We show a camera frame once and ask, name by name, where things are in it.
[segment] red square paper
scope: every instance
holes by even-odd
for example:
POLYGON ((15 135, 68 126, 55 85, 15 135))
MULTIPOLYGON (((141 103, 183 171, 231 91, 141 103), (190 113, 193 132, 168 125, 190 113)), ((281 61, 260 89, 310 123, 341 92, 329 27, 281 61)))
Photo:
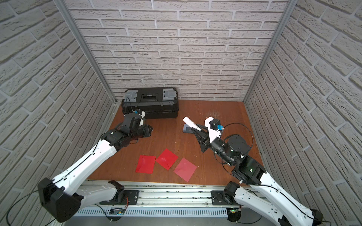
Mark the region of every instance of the red square paper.
POLYGON ((197 166, 187 161, 185 158, 182 158, 181 162, 177 165, 176 169, 173 172, 179 175, 185 181, 189 182, 196 168, 197 166))
POLYGON ((156 156, 140 155, 136 172, 142 172, 145 174, 153 173, 153 167, 155 166, 156 156))
POLYGON ((166 170, 169 170, 171 166, 176 162, 178 156, 170 152, 170 150, 165 149, 162 154, 156 159, 161 166, 166 170))

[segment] cable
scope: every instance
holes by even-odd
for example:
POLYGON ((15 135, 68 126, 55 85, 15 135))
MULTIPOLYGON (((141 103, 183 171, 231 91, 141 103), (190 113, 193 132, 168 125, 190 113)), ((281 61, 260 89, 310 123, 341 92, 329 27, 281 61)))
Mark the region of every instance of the cable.
POLYGON ((244 124, 242 124, 242 123, 230 123, 230 124, 227 124, 226 126, 224 126, 224 128, 226 128, 227 126, 229 126, 229 125, 233 125, 233 124, 239 124, 239 125, 242 125, 242 126, 244 126, 248 131, 249 131, 249 133, 250 133, 250 135, 251 135, 251 137, 252 137, 252 139, 253 139, 253 142, 251 143, 251 146, 250 146, 250 148, 248 149, 248 151, 247 151, 247 153, 251 150, 251 148, 253 147, 253 145, 254 145, 254 136, 253 136, 253 133, 251 132, 251 130, 247 127, 247 126, 245 126, 244 124))
POLYGON ((137 139, 137 141, 136 141, 136 142, 134 142, 134 143, 130 143, 130 144, 136 144, 138 141, 139 141, 139 139, 137 139))
POLYGON ((233 177, 235 177, 237 180, 239 180, 236 176, 232 175, 231 173, 229 173, 229 171, 227 171, 227 170, 225 169, 224 164, 223 164, 223 168, 224 168, 224 170, 225 170, 228 174, 230 174, 231 176, 233 176, 233 177))
MULTIPOLYGON (((248 190, 248 191, 250 191, 250 192, 253 192, 252 190, 250 190, 250 189, 247 189, 247 188, 244 188, 245 190, 248 190)), ((258 196, 255 192, 253 192, 254 193, 254 195, 256 195, 256 196, 258 196)))
POLYGON ((260 215, 260 218, 259 218, 258 220, 254 221, 254 222, 251 222, 251 223, 244 223, 244 222, 239 222, 239 221, 238 221, 238 223, 242 223, 242 224, 245 224, 245 225, 251 225, 251 224, 254 224, 254 223, 260 221, 260 219, 261 219, 262 217, 263 217, 263 216, 260 215))
POLYGON ((16 202, 8 209, 8 211, 7 211, 7 213, 6 213, 6 223, 8 224, 8 226, 11 226, 10 221, 9 221, 9 213, 10 213, 10 210, 11 210, 18 202, 20 202, 22 199, 28 197, 29 195, 31 195, 31 194, 33 194, 33 193, 35 193, 35 192, 40 191, 41 189, 32 191, 31 193, 25 195, 23 198, 21 198, 21 199, 19 199, 18 201, 16 201, 16 202))
MULTIPOLYGON (((104 134, 106 134, 106 133, 103 133, 103 134, 99 137, 99 139, 98 139, 98 141, 97 141, 97 144, 96 144, 95 148, 93 149, 92 153, 95 152, 95 150, 96 150, 96 148, 97 148, 97 146, 98 146, 98 143, 99 143, 101 137, 102 137, 104 134)), ((65 176, 68 176, 71 172, 73 172, 73 170, 75 170, 78 166, 80 166, 80 165, 81 165, 85 160, 87 160, 91 155, 92 155, 92 154, 90 154, 88 157, 86 157, 81 163, 79 163, 74 169, 72 169, 72 170, 71 170, 69 173, 67 173, 65 176)))
MULTIPOLYGON (((51 221, 51 222, 53 222, 53 221, 55 221, 55 218, 51 221)), ((51 222, 49 222, 49 223, 47 223, 46 225, 44 225, 44 226, 47 226, 47 225, 49 225, 51 222)))
POLYGON ((221 162, 219 162, 219 160, 216 158, 216 155, 215 155, 215 152, 213 152, 214 153, 214 157, 215 157, 215 159, 216 159, 216 161, 218 162, 218 163, 220 163, 220 164, 227 164, 226 162, 224 162, 224 163, 221 163, 221 162))
POLYGON ((106 212, 104 211, 104 209, 103 209, 102 207, 100 207, 99 205, 97 205, 97 204, 95 204, 95 203, 94 203, 94 205, 96 205, 96 206, 98 206, 99 208, 101 208, 101 210, 103 211, 104 215, 108 218, 106 212))
POLYGON ((130 103, 131 110, 132 110, 132 112, 133 112, 133 108, 132 108, 132 105, 131 105, 131 100, 130 100, 129 97, 127 97, 127 98, 126 98, 126 104, 125 104, 125 112, 126 112, 126 114, 127 114, 127 103, 130 103))

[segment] wooden table surface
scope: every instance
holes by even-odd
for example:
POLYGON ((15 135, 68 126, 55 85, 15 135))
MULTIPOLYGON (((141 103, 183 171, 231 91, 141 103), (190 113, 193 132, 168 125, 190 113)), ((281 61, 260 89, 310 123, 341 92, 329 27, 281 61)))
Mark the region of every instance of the wooden table surface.
MULTIPOLYGON (((151 137, 141 138, 138 143, 122 148, 96 169, 88 179, 202 185, 226 185, 229 181, 238 182, 224 171, 210 149, 202 153, 195 136, 182 132, 185 124, 182 119, 187 116, 194 123, 204 125, 205 119, 211 116, 219 119, 223 126, 232 122, 240 122, 251 130, 244 103, 179 100, 179 109, 177 118, 147 120, 147 124, 154 128, 151 137), (157 158, 166 148, 179 157, 169 170, 155 162, 152 174, 135 172, 140 155, 153 155, 157 158), (182 158, 186 158, 197 166, 189 182, 173 172, 182 158)), ((120 107, 110 129, 122 121, 123 113, 120 107)), ((223 132, 223 138, 234 133, 240 134, 251 145, 250 133, 238 124, 228 126, 223 132)), ((249 155, 262 163, 255 141, 249 155)), ((225 168, 229 172, 233 169, 227 165, 225 168)))

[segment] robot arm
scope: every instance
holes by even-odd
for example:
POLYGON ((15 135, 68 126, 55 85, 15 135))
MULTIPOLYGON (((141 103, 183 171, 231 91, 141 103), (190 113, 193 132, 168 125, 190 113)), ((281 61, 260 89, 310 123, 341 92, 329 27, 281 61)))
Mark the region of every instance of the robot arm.
POLYGON ((144 112, 135 110, 125 115, 116 128, 103 134, 97 144, 82 158, 52 180, 44 178, 38 183, 41 205, 58 222, 71 218, 79 209, 91 204, 123 200, 124 187, 116 181, 92 189, 79 189, 82 182, 104 161, 132 140, 149 137, 153 128, 144 124, 144 112))
POLYGON ((303 206, 278 185, 265 168, 248 155, 250 147, 240 135, 231 135, 224 141, 221 140, 224 128, 218 119, 212 117, 205 120, 205 126, 195 124, 187 117, 184 118, 184 122, 191 127, 202 152, 210 148, 221 157, 222 162, 235 166, 232 175, 240 180, 240 183, 248 184, 263 194, 268 200, 257 197, 235 182, 229 182, 224 190, 226 202, 234 199, 238 204, 249 207, 278 226, 321 224, 321 212, 303 206))

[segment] black toolbox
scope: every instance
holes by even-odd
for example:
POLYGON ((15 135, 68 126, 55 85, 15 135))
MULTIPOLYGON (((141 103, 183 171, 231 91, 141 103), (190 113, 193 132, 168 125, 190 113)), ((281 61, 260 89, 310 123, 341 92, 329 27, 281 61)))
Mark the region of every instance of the black toolbox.
POLYGON ((178 93, 173 87, 127 89, 121 106, 123 114, 140 109, 146 119, 176 118, 178 93))

